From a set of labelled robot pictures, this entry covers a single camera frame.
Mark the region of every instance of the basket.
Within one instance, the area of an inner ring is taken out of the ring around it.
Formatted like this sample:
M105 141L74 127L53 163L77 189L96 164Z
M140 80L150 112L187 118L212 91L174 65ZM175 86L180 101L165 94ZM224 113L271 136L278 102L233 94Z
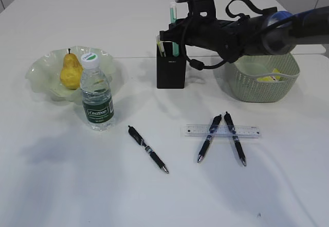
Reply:
M225 74L233 94L245 102L279 101L291 89L299 72L291 54L243 56L234 63L225 64ZM268 76L274 80L264 81Z

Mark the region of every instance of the yellow object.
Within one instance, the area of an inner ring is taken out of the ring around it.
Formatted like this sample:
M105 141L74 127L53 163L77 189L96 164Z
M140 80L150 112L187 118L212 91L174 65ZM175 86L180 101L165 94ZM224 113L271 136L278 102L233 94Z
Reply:
M75 90L80 86L80 78L83 67L81 66L77 56L70 53L65 55L63 61L63 68L60 74L60 79L63 85L71 90Z
M280 73L280 71L274 68L272 73ZM258 78L257 80L262 82L275 82L275 81L279 81L280 78L281 78L280 76L267 76L264 78Z

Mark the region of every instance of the robotic arm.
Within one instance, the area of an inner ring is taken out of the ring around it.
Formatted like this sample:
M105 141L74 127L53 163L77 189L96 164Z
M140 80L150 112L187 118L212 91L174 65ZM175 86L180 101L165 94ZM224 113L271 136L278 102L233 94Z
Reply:
M250 18L243 13L232 14L229 5L243 1L260 16ZM215 69L226 62L233 63L243 55L283 55L297 44L329 43L329 7L318 8L292 15L277 11L276 7L260 10L250 0L232 0L226 7L230 18L237 21L218 20L214 0L176 0L187 2L188 16L160 31L162 41L178 43L183 56L198 70ZM185 45L215 51L223 59L217 65L206 66L186 55Z

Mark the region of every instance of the pen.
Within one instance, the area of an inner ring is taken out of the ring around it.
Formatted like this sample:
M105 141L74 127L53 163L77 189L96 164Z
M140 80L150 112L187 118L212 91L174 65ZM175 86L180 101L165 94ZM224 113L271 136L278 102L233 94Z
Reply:
M212 134L212 133L215 133L215 132L217 131L218 126L219 126L221 120L222 120L222 115L219 115L219 116L216 116L216 117L214 118L214 120L212 121L212 124L211 124L210 129L209 129L209 131L210 131L210 135L207 136L207 138L206 138L204 144L203 144L202 147L201 147L201 150L200 150L200 152L199 152L199 156L198 156L198 158L197 158L197 162L198 162L198 163L200 163L200 162L204 159L204 157L205 157L205 155L206 155L206 152L207 152L207 150L208 150L208 147L209 147L209 145L210 145L210 142L211 142L211 140L212 140L212 135L211 135L211 134Z
M226 125L228 127L228 130L232 134L236 134L235 127L234 127L234 124L233 124L231 115L229 113L227 113L227 111L226 111L226 114L224 115L224 120L226 122ZM245 157L245 154L244 154L244 152L242 150L242 146L241 146L241 143L239 141L239 137L237 135L234 135L234 136L232 136L232 138L233 138L233 141L234 141L234 144L235 144L235 148L236 148L237 154L239 155L240 161L242 162L242 164L244 166L247 166L246 157Z
M165 52L165 47L163 46L163 41L160 41L160 35L156 36L156 44L158 45L159 52L161 57L165 56L166 57L166 52Z
M128 133L130 134L130 136L134 138L134 140L137 142L137 144L145 147L145 151L150 155L150 157L159 166L159 168L161 170L163 170L164 172L169 174L169 171L168 171L166 165L164 164L164 162L158 157L158 155L153 151L153 149L150 146L145 144L144 139L142 138L142 136L140 136L140 134L136 131L136 129L131 126L128 126L128 127L129 127Z
M176 3L171 2L170 3L170 22L174 24L177 19L177 8ZM179 48L177 43L173 43L173 56L177 57L179 56Z

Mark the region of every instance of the pen holder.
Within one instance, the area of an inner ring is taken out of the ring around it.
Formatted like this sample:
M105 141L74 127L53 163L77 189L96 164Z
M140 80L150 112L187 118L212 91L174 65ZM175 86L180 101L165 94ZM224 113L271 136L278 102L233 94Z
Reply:
M158 89L183 89L185 85L186 60L181 55L173 56L172 43L164 42L166 57L160 55L157 46L156 52L156 82Z

